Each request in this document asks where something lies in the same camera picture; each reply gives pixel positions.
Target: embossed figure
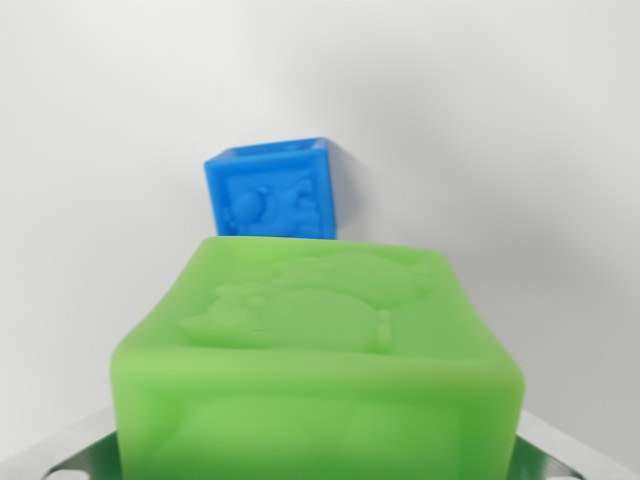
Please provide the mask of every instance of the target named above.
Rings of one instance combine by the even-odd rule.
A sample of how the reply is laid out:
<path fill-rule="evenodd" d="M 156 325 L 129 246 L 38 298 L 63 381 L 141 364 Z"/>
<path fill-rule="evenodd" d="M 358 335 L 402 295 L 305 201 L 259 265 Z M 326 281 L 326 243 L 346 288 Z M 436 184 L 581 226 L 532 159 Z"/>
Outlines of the embossed figure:
<path fill-rule="evenodd" d="M 424 287 L 419 269 L 368 253 L 303 257 L 279 268 L 270 283 L 216 288 L 211 307 L 181 320 L 180 328 L 218 347 L 387 353 L 392 344 L 387 309 Z"/>
<path fill-rule="evenodd" d="M 309 177 L 282 190 L 261 186 L 243 192 L 225 209 L 225 222 L 237 235 L 317 237 L 320 216 Z"/>

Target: blue block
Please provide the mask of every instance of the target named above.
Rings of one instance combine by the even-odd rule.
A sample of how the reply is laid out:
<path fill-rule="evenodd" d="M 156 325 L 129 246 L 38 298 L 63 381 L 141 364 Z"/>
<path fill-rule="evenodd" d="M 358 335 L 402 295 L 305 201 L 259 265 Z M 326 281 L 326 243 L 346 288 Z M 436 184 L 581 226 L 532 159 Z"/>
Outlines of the blue block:
<path fill-rule="evenodd" d="M 336 238 L 327 140 L 225 150 L 204 164 L 218 235 Z"/>

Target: block face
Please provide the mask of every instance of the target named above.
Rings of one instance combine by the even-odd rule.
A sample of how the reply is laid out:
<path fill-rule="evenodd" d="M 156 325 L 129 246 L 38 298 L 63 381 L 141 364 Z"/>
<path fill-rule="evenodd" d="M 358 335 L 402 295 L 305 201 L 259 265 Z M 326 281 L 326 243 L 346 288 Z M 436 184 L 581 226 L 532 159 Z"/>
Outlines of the block face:
<path fill-rule="evenodd" d="M 232 148 L 205 172 L 219 235 L 335 238 L 325 139 Z"/>
<path fill-rule="evenodd" d="M 501 479 L 523 381 L 437 253 L 205 241 L 112 366 L 127 479 Z"/>

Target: green rubber cube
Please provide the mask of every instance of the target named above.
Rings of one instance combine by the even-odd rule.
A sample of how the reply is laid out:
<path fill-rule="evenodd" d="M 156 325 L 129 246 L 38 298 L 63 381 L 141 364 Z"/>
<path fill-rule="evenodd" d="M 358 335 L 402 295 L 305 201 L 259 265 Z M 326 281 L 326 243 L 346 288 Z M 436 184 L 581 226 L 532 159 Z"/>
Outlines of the green rubber cube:
<path fill-rule="evenodd" d="M 438 253 L 217 237 L 112 362 L 127 480 L 504 480 L 524 381 Z"/>

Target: white background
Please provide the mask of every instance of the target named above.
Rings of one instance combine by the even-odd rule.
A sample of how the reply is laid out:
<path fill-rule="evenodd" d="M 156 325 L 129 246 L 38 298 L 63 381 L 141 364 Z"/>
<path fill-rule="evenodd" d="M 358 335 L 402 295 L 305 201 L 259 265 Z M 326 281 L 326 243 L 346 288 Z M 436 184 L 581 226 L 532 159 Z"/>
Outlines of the white background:
<path fill-rule="evenodd" d="M 214 233 L 202 162 L 326 135 L 340 236 L 446 253 L 527 408 L 640 470 L 640 3 L 0 2 L 0 458 L 110 402 Z"/>

